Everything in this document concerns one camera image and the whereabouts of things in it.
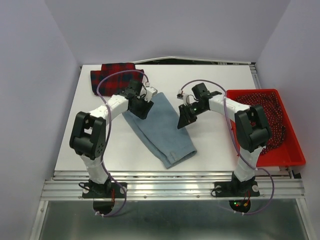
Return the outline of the light blue denim skirt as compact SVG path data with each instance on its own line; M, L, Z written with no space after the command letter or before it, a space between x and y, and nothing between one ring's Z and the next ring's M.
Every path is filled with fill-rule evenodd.
M158 93L152 101L146 119L140 119L130 111L122 115L147 149L170 169L195 156L197 149L188 131L177 128L179 116L165 94Z

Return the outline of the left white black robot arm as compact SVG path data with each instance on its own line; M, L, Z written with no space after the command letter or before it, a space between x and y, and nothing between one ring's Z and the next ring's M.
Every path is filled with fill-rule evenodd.
M128 86L117 91L103 105L90 112L76 114L69 146L82 159L89 174L87 183L81 183L84 194L93 198L108 196L112 179L103 164L102 157L110 138L112 120L129 111L144 120L153 106L152 98L158 90L148 83L131 80Z

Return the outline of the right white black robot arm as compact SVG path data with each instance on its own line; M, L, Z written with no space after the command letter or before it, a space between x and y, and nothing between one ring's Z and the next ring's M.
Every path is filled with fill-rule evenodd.
M236 133L231 133L230 137L238 154L237 166L230 181L214 182L211 193L217 198L242 197L246 193L259 196L255 171L258 158L272 136L263 107L232 100L225 90L210 92L204 83L191 90L194 102L190 102L189 95L182 89L177 93L177 98L183 101L178 107L178 129L196 122L198 115L207 111L223 115L228 127L235 124Z

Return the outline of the red navy plaid skirt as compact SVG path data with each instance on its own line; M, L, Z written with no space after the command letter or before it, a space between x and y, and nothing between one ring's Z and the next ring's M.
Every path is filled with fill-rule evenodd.
M101 65L100 70L91 70L90 81L92 92L98 96L97 87L103 79L114 73L126 70L136 70L135 64L132 62L106 63ZM143 81L143 73L145 71L143 69L138 69L137 71L124 72L109 77L100 85L100 94L104 97L111 97L118 90L125 89L129 85L130 80L135 80L141 83Z

